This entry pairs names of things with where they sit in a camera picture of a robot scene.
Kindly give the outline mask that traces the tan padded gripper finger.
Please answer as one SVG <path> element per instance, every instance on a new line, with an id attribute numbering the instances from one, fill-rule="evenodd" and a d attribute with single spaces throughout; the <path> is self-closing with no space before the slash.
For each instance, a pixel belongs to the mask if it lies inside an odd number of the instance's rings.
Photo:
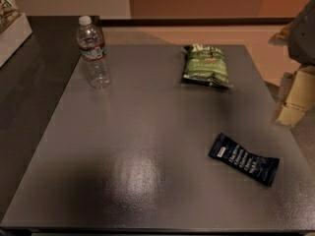
<path id="1" fill-rule="evenodd" d="M 294 73 L 285 72 L 277 97 L 274 120 L 294 127 L 315 105 L 315 66 L 301 65 Z"/>

